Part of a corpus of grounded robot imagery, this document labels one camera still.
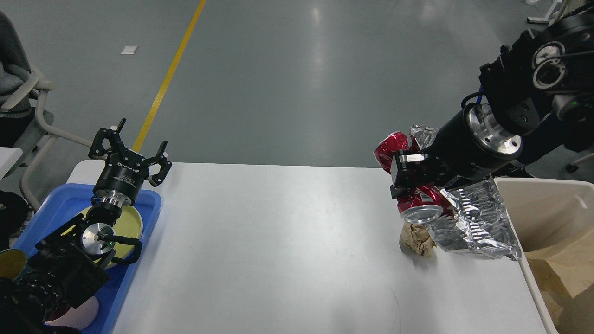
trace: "crumpled aluminum foil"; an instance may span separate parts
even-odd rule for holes
[[[410,129],[420,149],[431,145],[437,130],[421,125]],[[454,215],[444,215],[425,226],[444,251],[480,259],[517,261],[522,257],[501,194],[492,178],[441,194],[450,202]]]

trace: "trash bin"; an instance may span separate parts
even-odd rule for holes
[[[594,185],[589,182],[496,178],[495,183],[524,252],[554,245],[594,226]],[[527,261],[522,260],[520,265],[545,327],[555,333]],[[561,334],[594,333],[593,314],[591,286],[571,300],[571,305],[565,305],[557,330]]]

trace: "paper bag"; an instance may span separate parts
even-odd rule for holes
[[[545,302],[546,309],[549,311],[551,320],[555,326],[561,324],[561,313],[563,313],[563,307],[555,300],[555,298],[546,291],[541,291],[542,300]]]
[[[594,283],[594,226],[526,258],[541,291],[574,298]]]
[[[422,224],[404,223],[400,239],[404,245],[420,256],[425,258],[433,256],[431,248],[436,246],[435,242],[433,242],[429,232]]]

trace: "gray floor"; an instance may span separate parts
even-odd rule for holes
[[[128,118],[132,146],[198,0],[6,1],[32,63],[58,84],[55,125],[91,139]],[[142,153],[178,162],[377,167],[372,151],[410,124],[443,125],[477,90],[478,68],[542,15],[522,0],[208,0]],[[124,45],[138,45],[133,56]],[[33,179],[45,196],[84,147],[59,140]],[[529,170],[562,172],[559,149]],[[16,189],[18,174],[3,179]]]

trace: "yellow floor line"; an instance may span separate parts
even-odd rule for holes
[[[140,129],[138,137],[136,137],[136,141],[134,142],[134,146],[132,147],[132,149],[136,152],[139,152],[140,148],[143,146],[144,139],[146,138],[147,133],[149,133],[150,126],[153,124],[154,116],[157,114],[157,110],[159,110],[159,106],[161,105],[163,96],[167,92],[167,88],[169,87],[171,78],[173,78],[175,70],[178,67],[179,60],[182,58],[182,55],[184,54],[185,47],[188,44],[190,36],[192,36],[192,31],[194,31],[194,27],[196,26],[196,22],[198,21],[198,17],[200,17],[200,13],[202,12],[202,8],[204,8],[205,3],[206,0],[200,0],[198,8],[196,8],[196,12],[194,12],[194,16],[192,17],[192,21],[190,21],[189,26],[186,29],[184,38],[182,39],[182,42],[179,44],[178,51],[175,53],[175,57],[173,57],[173,61],[171,62],[171,65],[167,70],[167,74],[165,75],[165,79],[163,79],[161,88],[159,88],[159,92],[157,93],[157,96],[154,98],[153,106],[151,106],[147,118],[144,120],[143,127],[142,129]]]

